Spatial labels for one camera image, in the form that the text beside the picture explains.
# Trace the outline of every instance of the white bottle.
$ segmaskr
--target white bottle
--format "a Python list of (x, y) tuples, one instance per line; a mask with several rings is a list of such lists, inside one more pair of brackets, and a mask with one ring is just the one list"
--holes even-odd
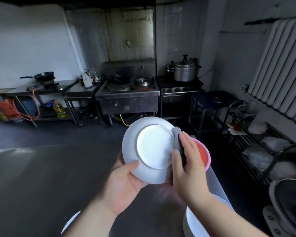
[(83, 84), (85, 85), (86, 88), (90, 88), (90, 87), (93, 86), (93, 84), (92, 84), (92, 79), (91, 79), (91, 77), (88, 75), (86, 69), (84, 69), (84, 73), (83, 73)]

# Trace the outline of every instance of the metal rack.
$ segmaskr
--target metal rack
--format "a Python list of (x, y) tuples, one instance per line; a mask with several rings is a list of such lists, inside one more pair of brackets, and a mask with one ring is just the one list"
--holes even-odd
[[(229, 159), (234, 169), (236, 170), (237, 174), (239, 175), (241, 181), (244, 183), (245, 187), (249, 191), (255, 191), (256, 189), (259, 189), (259, 190), (262, 190), (263, 194), (266, 194), (268, 196), (269, 185), (272, 182), (271, 179), (269, 178), (270, 172), (272, 171), (272, 169), (274, 168), (277, 162), (281, 162), (281, 161), (289, 161), (293, 163), (296, 162), (296, 158), (292, 158), (292, 157), (287, 158), (286, 156), (287, 152), (289, 152), (293, 148), (296, 148), (296, 143), (294, 143), (288, 137), (284, 136), (282, 133), (277, 131), (275, 128), (273, 128), (269, 124), (268, 124), (267, 131), (264, 134), (262, 135), (251, 134), (248, 131), (248, 127), (251, 123), (243, 122), (235, 116), (235, 112), (234, 112), (235, 105), (242, 104), (242, 103), (246, 103), (246, 102), (243, 100), (238, 100), (232, 103), (228, 108), (228, 111), (226, 113), (226, 117), (224, 120), (224, 123), (226, 123), (228, 116), (231, 116), (232, 123), (238, 123), (241, 126), (242, 130), (246, 132), (246, 135), (231, 135), (230, 133), (224, 135), (229, 144), (228, 147), (232, 152), (235, 153), (235, 155), (230, 156)], [(261, 142), (261, 140), (267, 136), (287, 139), (292, 144), (292, 146), (290, 146), (289, 148), (285, 149), (280, 153), (275, 153), (274, 151), (269, 149), (265, 145), (265, 143)], [(258, 168), (254, 167), (250, 163), (248, 157), (242, 154), (242, 152), (253, 143), (257, 143), (264, 150), (266, 150), (267, 152), (269, 152), (274, 156), (272, 163), (264, 171), (261, 171)]]

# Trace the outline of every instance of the orange gas hose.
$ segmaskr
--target orange gas hose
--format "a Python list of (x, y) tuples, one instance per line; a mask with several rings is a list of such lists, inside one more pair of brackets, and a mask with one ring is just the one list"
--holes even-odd
[[(32, 90), (32, 93), (33, 93), (34, 98), (36, 99), (34, 89)], [(28, 116), (28, 115), (25, 115), (25, 114), (19, 112), (18, 109), (17, 109), (16, 106), (15, 106), (15, 101), (14, 101), (14, 99), (12, 99), (12, 100), (9, 99), (9, 102), (11, 103), (12, 107), (13, 107), (14, 110), (19, 114), (19, 116), (20, 116), (21, 118), (23, 118), (23, 119), (25, 119), (25, 120), (27, 120), (27, 121), (35, 121), (35, 120), (39, 119), (40, 111), (39, 111), (39, 107), (38, 107), (38, 105), (37, 105), (36, 103), (35, 103), (35, 104), (36, 104), (36, 107), (37, 107), (38, 115), (33, 117), (33, 116)]]

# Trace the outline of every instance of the floor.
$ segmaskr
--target floor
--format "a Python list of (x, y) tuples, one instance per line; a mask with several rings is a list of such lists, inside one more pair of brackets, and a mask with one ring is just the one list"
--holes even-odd
[[(185, 122), (177, 121), (176, 126), (193, 134)], [(121, 143), (127, 127), (114, 121), (110, 127), (106, 123), (86, 124), (81, 128), (71, 122), (38, 123), (34, 128), (29, 123), (2, 123), (0, 122), (0, 148), (32, 147), (59, 144), (79, 143)], [(245, 190), (232, 166), (228, 163), (224, 145), (225, 142), (219, 133), (203, 135), (201, 141), (207, 146), (211, 154), (211, 166), (225, 190), (234, 210), (249, 222), (269, 233), (262, 216), (261, 207), (255, 204), (250, 194)]]

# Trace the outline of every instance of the pressure cooker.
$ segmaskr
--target pressure cooker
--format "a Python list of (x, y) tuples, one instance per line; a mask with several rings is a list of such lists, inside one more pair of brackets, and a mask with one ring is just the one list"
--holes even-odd
[(183, 55), (183, 60), (174, 64), (174, 80), (192, 81), (196, 77), (197, 69), (201, 68), (197, 62), (187, 55)]

